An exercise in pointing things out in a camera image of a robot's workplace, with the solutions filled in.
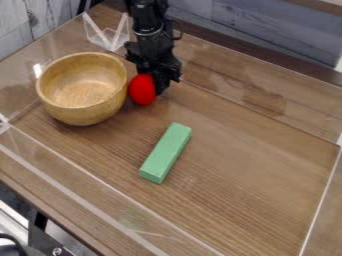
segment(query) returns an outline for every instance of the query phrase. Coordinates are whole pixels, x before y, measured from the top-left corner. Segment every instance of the green block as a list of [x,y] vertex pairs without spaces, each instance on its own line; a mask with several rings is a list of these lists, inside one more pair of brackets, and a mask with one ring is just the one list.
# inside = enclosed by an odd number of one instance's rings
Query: green block
[[140,174],[154,183],[162,184],[172,167],[188,145],[193,129],[173,123],[141,167]]

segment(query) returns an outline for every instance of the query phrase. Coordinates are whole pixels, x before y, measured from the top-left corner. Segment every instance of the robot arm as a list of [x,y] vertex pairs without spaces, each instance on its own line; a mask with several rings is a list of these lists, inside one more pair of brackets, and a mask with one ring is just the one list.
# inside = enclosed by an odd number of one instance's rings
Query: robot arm
[[138,73],[153,75],[157,95],[180,82],[182,63],[173,53],[176,38],[173,20],[166,17],[168,0],[128,0],[134,18],[138,42],[126,43],[126,58],[137,64]]

